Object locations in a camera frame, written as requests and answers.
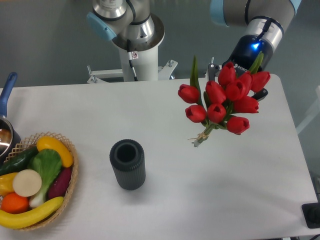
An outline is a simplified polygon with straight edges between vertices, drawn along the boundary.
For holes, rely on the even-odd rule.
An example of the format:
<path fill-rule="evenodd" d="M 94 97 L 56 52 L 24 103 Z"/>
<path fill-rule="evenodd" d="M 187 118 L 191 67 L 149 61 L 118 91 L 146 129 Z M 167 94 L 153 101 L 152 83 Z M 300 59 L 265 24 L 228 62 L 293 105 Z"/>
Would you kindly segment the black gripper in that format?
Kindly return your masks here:
<path fill-rule="evenodd" d="M 266 54 L 266 42 L 254 35 L 245 35 L 240 38 L 230 57 L 222 64 L 222 67 L 231 62 L 239 77 L 249 71 L 260 52 Z M 210 63 L 207 67 L 207 80 L 215 81 L 219 72 L 220 65 Z M 269 92 L 263 88 L 259 92 L 255 92 L 252 98 L 259 102 L 262 101 L 268 93 Z"/>

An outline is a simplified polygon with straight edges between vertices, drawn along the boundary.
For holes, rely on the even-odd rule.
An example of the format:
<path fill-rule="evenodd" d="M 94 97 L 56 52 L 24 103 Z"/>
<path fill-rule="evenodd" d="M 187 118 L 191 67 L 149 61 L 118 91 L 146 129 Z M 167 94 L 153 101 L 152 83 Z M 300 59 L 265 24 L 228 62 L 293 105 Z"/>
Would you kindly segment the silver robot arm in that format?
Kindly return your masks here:
<path fill-rule="evenodd" d="M 228 60 L 238 75 L 263 71 L 296 15 L 298 0 L 213 0 L 214 23 L 246 26 Z M 148 0 L 94 0 L 87 14 L 90 28 L 118 49 L 121 69 L 90 70 L 90 84 L 106 78 L 126 82 L 169 80 L 177 66 L 170 60 L 158 65 L 158 47 L 165 36 L 163 22 L 150 11 Z"/>

